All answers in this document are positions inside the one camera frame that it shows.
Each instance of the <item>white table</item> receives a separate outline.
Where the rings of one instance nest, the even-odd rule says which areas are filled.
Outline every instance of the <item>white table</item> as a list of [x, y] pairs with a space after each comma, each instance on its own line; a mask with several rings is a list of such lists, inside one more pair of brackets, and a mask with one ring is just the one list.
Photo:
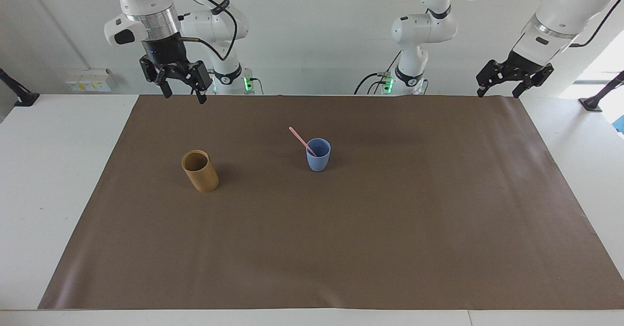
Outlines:
[[[0, 124], [0, 325], [624, 325], [624, 310], [33, 311], [136, 99], [45, 95]], [[624, 273], [624, 140], [576, 101], [523, 103]]]

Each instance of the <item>pink stick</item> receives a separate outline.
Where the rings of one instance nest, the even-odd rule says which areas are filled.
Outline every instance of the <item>pink stick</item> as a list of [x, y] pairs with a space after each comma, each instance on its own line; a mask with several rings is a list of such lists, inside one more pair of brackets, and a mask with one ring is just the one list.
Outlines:
[[303, 141], [303, 139], [301, 138], [301, 136], [294, 130], [294, 128], [292, 126], [290, 126], [288, 128], [290, 130], [290, 132], [294, 135], [294, 137], [297, 137], [297, 139], [299, 140], [299, 142], [301, 142], [301, 144], [303, 144], [303, 146], [305, 146], [305, 148], [308, 149], [308, 151], [310, 151], [310, 153], [312, 153], [312, 155], [314, 155], [314, 157], [318, 157], [318, 155], [316, 155], [316, 153], [314, 153], [314, 151], [312, 150], [312, 148], [310, 148], [310, 146], [308, 146], [308, 144]]

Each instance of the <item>brown cup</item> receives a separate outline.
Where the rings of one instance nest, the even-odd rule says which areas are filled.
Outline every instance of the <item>brown cup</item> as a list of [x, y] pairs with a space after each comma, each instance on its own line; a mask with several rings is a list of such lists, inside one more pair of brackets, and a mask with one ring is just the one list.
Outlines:
[[196, 149], [186, 153], [182, 158], [182, 168], [197, 191], [208, 193], [219, 186], [219, 177], [204, 151]]

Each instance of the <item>blue plastic cup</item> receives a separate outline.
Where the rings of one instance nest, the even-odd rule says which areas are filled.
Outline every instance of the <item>blue plastic cup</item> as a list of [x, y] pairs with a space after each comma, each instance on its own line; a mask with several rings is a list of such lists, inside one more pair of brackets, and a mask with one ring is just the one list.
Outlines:
[[315, 138], [308, 141], [308, 146], [312, 148], [312, 151], [317, 155], [317, 157], [314, 157], [314, 155], [306, 149], [310, 169], [312, 169], [312, 171], [316, 171], [317, 173], [325, 170], [327, 162], [330, 161], [332, 145], [330, 145], [330, 143], [325, 139]]

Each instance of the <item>black stand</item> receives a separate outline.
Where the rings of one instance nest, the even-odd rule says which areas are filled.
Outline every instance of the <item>black stand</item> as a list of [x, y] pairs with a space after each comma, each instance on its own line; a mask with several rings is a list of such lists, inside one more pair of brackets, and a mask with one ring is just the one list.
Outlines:
[[14, 104], [16, 107], [30, 107], [39, 97], [38, 93], [32, 93], [22, 84], [13, 80], [13, 78], [2, 69], [0, 69], [0, 80], [2, 80], [6, 86], [9, 86], [9, 88], [13, 90], [16, 95], [18, 95], [18, 101]]
[[590, 112], [602, 112], [602, 109], [598, 106], [600, 100], [603, 99], [606, 95], [608, 95], [614, 89], [622, 86], [624, 84], [624, 71], [622, 71], [615, 79], [611, 80], [606, 86], [594, 97], [590, 98], [581, 98], [579, 102], [585, 108], [586, 111]]

